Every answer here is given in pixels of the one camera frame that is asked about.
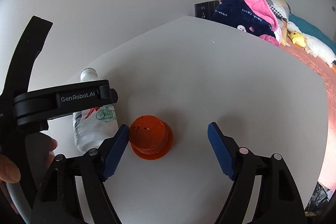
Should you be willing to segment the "person's left hand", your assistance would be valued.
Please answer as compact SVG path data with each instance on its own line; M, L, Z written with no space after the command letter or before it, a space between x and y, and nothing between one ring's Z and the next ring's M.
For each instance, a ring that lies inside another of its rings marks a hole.
M46 157L45 165L47 168L51 165L55 154L54 150L58 147L58 142L55 139L51 139L51 147L49 151L49 155ZM14 210L16 214L19 214L16 206L11 199L9 192L7 190L6 183L15 184L20 181L21 173L19 168L6 156L1 155L1 172L0 172L0 179L1 179L1 191L5 196L5 199Z

